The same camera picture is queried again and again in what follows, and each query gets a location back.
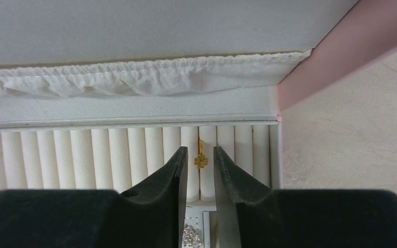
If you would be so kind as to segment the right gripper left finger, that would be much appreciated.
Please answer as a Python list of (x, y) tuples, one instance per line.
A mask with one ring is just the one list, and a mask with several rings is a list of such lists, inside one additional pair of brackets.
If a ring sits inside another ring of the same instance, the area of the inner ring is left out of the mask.
[(188, 150), (132, 188), (0, 191), (0, 247), (181, 247)]

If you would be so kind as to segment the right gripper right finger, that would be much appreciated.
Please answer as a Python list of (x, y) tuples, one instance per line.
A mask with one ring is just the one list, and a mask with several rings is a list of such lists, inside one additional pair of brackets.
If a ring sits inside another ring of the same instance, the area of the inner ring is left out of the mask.
[(387, 190), (271, 189), (213, 149), (221, 247), (397, 247)]

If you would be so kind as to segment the pink jewelry box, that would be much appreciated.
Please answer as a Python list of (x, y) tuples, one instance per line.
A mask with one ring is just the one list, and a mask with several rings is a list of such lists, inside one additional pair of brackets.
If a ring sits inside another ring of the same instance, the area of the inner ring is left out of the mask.
[(283, 189), (283, 112), (395, 48), (397, 1), (0, 1), (0, 191), (122, 193), (186, 147), (220, 247), (213, 149)]

